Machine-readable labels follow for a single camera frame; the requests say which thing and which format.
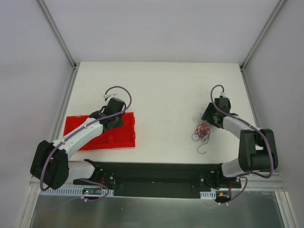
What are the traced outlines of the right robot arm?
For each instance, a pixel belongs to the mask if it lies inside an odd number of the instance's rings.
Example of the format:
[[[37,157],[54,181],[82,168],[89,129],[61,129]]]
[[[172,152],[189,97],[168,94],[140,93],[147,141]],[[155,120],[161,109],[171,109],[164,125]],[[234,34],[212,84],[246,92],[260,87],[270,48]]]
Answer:
[[[208,104],[201,118],[239,139],[238,157],[216,165],[214,172],[203,178],[205,185],[217,190],[228,187],[237,182],[237,178],[249,174],[270,178],[278,167],[274,132],[250,125],[237,114],[231,113],[230,109],[229,99],[220,96]]]

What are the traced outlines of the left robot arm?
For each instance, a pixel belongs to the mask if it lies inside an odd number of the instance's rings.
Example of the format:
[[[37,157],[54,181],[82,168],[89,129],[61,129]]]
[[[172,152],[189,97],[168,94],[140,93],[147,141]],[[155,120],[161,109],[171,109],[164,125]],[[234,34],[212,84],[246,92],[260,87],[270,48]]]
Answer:
[[[30,168],[32,176],[40,180],[40,189],[60,188],[66,181],[85,179],[95,185],[100,181],[97,165],[90,160],[72,162],[71,157],[92,139],[123,125],[124,101],[112,97],[76,129],[52,142],[43,140],[37,146]]]

